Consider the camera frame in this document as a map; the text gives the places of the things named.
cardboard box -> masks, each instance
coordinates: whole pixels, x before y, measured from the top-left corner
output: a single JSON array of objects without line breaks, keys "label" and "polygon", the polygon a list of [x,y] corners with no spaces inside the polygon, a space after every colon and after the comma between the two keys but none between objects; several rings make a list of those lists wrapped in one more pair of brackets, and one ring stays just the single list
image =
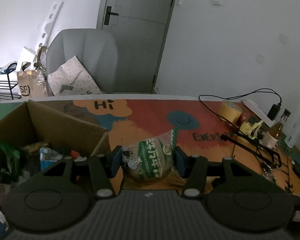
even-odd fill
[{"label": "cardboard box", "polygon": [[3,141],[17,147],[46,141],[52,149],[65,147],[83,157],[111,151],[105,128],[34,101],[21,104],[0,120],[0,142]]}]

tape roll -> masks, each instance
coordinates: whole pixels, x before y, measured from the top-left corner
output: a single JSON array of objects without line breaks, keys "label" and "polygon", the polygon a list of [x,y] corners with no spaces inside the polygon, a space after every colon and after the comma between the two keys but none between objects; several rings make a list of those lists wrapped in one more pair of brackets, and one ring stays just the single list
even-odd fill
[{"label": "tape roll", "polygon": [[218,114],[229,120],[231,123],[236,123],[242,113],[242,109],[230,101],[222,101]]}]

chair backrest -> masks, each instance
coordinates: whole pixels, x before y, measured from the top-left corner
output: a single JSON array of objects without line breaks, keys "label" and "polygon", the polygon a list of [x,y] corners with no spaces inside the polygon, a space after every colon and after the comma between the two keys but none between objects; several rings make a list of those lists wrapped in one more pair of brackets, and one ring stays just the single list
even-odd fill
[{"label": "chair backrest", "polygon": [[48,48],[46,72],[56,71],[76,56],[98,87],[113,93],[118,48],[111,34],[97,29],[62,30]]}]

circular pad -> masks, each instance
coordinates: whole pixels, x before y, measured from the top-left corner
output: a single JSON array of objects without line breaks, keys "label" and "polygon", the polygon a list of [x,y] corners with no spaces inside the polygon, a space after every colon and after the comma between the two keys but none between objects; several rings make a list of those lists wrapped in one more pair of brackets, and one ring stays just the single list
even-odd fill
[{"label": "circular pad", "polygon": [[43,176],[10,191],[2,210],[8,222],[21,230],[49,232],[78,222],[89,207],[82,188],[60,177]]},{"label": "circular pad", "polygon": [[206,203],[219,223],[244,232],[283,228],[293,213],[290,194],[265,179],[253,183],[251,177],[236,177],[217,186],[207,194]]}]

door handle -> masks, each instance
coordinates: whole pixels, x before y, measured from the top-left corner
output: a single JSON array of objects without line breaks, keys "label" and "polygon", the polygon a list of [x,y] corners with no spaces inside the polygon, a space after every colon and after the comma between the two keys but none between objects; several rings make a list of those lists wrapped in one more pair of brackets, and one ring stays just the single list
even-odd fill
[{"label": "door handle", "polygon": [[111,8],[111,6],[107,6],[104,25],[109,25],[110,15],[119,15],[118,13],[111,12]]}]

